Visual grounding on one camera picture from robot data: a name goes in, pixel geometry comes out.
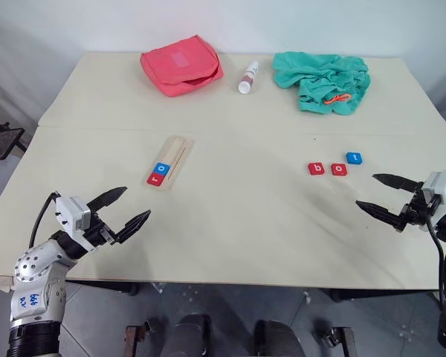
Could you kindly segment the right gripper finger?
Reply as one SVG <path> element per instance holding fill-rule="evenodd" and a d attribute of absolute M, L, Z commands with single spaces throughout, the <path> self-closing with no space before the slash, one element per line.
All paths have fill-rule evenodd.
<path fill-rule="evenodd" d="M 405 190 L 410 193 L 415 193 L 424 184 L 423 181 L 413 181 L 408 178 L 387 173 L 377 173 L 374 174 L 372 177 L 378 180 L 380 183 L 385 184 L 386 186 L 389 186 L 396 190 Z"/>
<path fill-rule="evenodd" d="M 379 205 L 359 200 L 356 200 L 355 204 L 372 218 L 391 225 L 394 228 L 397 228 L 401 223 L 400 216 L 390 213 L 386 208 Z"/>

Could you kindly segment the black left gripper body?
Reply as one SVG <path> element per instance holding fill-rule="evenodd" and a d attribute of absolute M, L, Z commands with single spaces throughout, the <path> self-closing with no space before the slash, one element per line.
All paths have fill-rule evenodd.
<path fill-rule="evenodd" d="M 84 230 L 83 238 L 94 248 L 107 243 L 116 243 L 115 232 L 99 217 L 95 210 L 91 210 L 89 227 Z"/>

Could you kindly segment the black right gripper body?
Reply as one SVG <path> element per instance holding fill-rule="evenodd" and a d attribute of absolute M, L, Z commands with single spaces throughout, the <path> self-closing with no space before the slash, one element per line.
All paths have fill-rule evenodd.
<path fill-rule="evenodd" d="M 403 206 L 398 215 L 398 222 L 394 225 L 398 232 L 402 232 L 407 225 L 424 226 L 428 219 L 433 218 L 441 204 L 441 196 L 431 191 L 428 191 L 427 195 L 428 201 L 426 201 L 425 191 L 419 188 L 415 191 L 411 201 Z"/>

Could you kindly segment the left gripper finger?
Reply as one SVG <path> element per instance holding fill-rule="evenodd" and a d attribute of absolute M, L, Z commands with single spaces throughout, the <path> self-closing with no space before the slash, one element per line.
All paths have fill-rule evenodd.
<path fill-rule="evenodd" d="M 128 221 L 124 227 L 115 234 L 114 237 L 114 244 L 117 242 L 119 244 L 123 244 L 125 241 L 127 241 L 128 238 L 136 234 L 144 225 L 144 223 L 147 221 L 151 214 L 151 210 L 146 210 L 141 214 L 138 214 L 134 218 L 132 218 L 130 221 Z"/>
<path fill-rule="evenodd" d="M 109 205 L 117 201 L 126 190 L 127 187 L 113 188 L 106 191 L 105 193 L 100 194 L 98 197 L 91 200 L 86 205 L 92 213 L 98 212 L 100 209 L 108 207 Z"/>

